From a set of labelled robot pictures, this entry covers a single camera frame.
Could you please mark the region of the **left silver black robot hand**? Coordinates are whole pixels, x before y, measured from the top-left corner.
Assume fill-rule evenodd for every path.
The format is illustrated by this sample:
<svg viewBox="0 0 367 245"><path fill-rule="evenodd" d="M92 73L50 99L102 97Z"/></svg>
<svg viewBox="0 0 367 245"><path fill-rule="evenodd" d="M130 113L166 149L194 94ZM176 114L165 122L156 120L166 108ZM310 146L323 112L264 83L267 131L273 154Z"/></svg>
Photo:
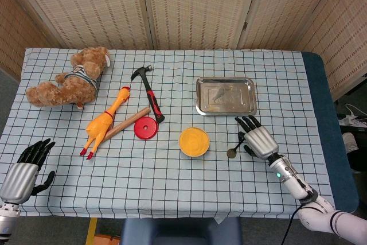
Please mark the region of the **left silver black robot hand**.
<svg viewBox="0 0 367 245"><path fill-rule="evenodd" d="M48 174L43 184L36 185L36 180L54 145L55 143L48 138L36 142L21 153L18 161L12 164L1 186L1 200L4 203L21 205L27 202L30 196L35 196L50 187L55 177L54 171Z"/></svg>

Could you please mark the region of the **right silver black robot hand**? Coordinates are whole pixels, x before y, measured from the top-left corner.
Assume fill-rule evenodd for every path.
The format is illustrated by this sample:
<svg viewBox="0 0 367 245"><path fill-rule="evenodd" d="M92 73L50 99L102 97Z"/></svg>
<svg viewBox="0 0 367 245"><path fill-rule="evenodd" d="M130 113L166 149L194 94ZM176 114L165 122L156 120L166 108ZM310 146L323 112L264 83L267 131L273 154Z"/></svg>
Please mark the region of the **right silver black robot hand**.
<svg viewBox="0 0 367 245"><path fill-rule="evenodd" d="M253 115L243 116L242 118L235 117L235 121L244 130L241 140L246 141L244 148L250 155L267 160L273 154L278 154L278 143Z"/></svg>

